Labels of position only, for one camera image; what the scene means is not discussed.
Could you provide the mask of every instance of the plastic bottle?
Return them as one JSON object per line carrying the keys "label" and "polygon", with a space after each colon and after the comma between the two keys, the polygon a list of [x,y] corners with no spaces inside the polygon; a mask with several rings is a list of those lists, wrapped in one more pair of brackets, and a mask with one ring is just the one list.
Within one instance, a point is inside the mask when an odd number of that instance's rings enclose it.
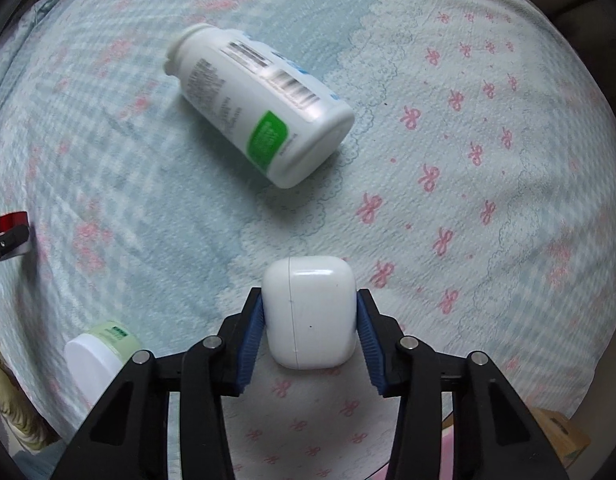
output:
{"label": "plastic bottle", "polygon": [[194,25],[167,57],[188,101],[278,187],[309,176],[355,122],[332,90],[240,30]]}
{"label": "plastic bottle", "polygon": [[72,379],[92,406],[141,348],[122,325],[107,321],[67,342],[64,357]]}

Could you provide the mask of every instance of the red object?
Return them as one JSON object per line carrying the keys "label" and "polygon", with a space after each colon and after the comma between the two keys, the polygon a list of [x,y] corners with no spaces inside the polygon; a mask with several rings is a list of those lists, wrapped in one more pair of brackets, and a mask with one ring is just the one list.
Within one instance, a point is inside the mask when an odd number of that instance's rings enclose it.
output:
{"label": "red object", "polygon": [[15,225],[28,225],[28,213],[25,211],[15,211],[7,215],[0,216],[0,234],[12,229]]}

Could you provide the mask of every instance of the fabric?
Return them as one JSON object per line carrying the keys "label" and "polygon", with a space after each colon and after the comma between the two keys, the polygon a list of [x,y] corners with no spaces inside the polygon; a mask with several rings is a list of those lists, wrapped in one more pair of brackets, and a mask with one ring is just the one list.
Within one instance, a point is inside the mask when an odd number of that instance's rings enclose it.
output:
{"label": "fabric", "polygon": [[[163,73],[171,35],[203,20],[354,108],[299,186],[271,186]],[[36,250],[0,264],[0,348],[66,438],[88,411],[67,340],[113,319],[184,351],[288,255],[345,258],[405,332],[486,351],[568,415],[616,326],[616,121],[526,0],[43,0],[0,50],[0,214],[17,209]],[[237,478],[367,478],[397,404],[359,351],[298,372],[264,342],[224,402]],[[176,399],[171,415],[176,478]]]}
{"label": "fabric", "polygon": [[45,447],[37,454],[19,451],[12,459],[28,480],[48,480],[64,450],[66,450],[66,443],[60,440]]}
{"label": "fabric", "polygon": [[19,443],[39,450],[57,441],[57,434],[23,393],[0,352],[0,413]]}
{"label": "fabric", "polygon": [[[454,426],[441,431],[441,466],[439,480],[453,480],[454,469]],[[388,466],[376,472],[370,480],[385,480]]]}

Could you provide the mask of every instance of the white earbud case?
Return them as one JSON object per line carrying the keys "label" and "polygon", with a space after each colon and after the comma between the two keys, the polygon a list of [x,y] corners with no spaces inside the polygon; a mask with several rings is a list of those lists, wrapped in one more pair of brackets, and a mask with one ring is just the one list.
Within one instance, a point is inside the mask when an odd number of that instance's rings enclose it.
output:
{"label": "white earbud case", "polygon": [[357,282],[335,256],[284,258],[264,273],[268,345],[287,368],[309,370],[345,363],[357,344]]}

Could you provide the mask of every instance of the green label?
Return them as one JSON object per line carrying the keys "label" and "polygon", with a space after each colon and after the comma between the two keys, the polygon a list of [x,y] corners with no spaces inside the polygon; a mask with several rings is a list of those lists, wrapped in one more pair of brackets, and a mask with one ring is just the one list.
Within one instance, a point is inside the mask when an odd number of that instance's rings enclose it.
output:
{"label": "green label", "polygon": [[142,349],[139,340],[114,321],[97,325],[88,330],[88,333],[102,340],[123,362],[128,361],[137,350]]}
{"label": "green label", "polygon": [[267,111],[248,141],[250,160],[265,173],[287,138],[288,127],[270,110]]}

